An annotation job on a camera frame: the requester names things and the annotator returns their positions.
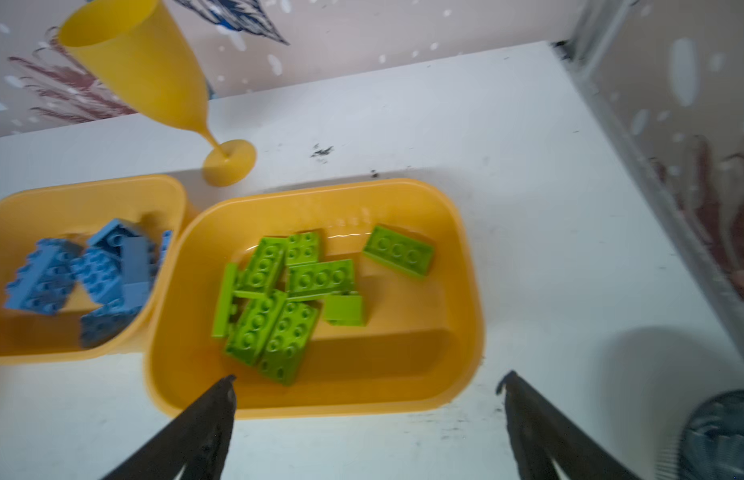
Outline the blue lego brick upturned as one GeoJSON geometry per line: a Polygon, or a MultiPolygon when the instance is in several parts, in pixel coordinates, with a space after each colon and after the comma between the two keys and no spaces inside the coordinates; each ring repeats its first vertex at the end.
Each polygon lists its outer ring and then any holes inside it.
{"type": "Polygon", "coordinates": [[[83,248],[64,239],[41,239],[5,287],[4,307],[12,310],[56,315],[67,303],[76,280],[71,263],[83,248]]]}

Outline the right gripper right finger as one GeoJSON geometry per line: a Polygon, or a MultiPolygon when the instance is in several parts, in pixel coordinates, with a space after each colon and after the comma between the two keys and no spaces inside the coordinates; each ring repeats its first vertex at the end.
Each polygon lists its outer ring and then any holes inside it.
{"type": "Polygon", "coordinates": [[[496,393],[504,394],[507,431],[519,477],[635,479],[632,471],[602,449],[543,395],[510,371],[496,393]]]}

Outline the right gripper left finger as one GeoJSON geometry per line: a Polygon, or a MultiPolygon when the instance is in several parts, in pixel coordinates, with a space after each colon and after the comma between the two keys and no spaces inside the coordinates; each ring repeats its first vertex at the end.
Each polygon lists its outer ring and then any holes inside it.
{"type": "Polygon", "coordinates": [[[108,479],[219,479],[229,451],[236,410],[229,375],[167,424],[108,479]]]}

